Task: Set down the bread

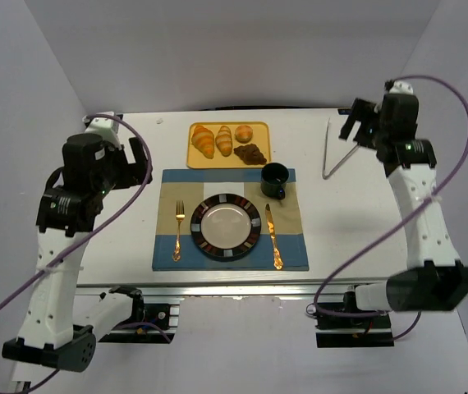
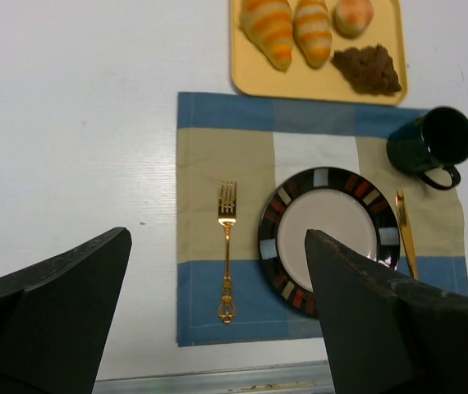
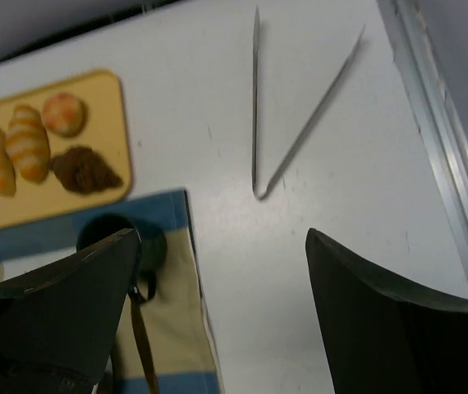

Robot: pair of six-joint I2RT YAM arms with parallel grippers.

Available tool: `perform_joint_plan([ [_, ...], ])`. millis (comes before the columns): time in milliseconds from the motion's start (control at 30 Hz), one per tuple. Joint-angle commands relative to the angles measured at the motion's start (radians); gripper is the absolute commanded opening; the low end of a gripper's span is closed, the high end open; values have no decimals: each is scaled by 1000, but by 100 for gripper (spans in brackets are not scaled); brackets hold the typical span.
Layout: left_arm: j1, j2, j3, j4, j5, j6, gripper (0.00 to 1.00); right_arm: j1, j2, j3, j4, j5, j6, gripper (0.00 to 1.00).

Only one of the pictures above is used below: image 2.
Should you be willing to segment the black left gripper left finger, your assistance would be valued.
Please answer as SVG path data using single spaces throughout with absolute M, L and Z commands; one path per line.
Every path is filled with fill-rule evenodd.
M 0 393 L 92 392 L 131 246 L 115 227 L 0 277 Z

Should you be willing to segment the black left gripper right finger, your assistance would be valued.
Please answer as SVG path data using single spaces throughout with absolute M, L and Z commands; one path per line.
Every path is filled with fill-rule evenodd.
M 468 393 L 468 296 L 417 281 L 320 230 L 305 235 L 338 393 Z

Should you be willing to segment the brown chocolate croissant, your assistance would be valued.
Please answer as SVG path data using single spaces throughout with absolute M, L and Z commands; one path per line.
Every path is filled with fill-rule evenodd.
M 383 45 L 335 51 L 332 64 L 357 93 L 390 96 L 401 91 L 393 59 Z

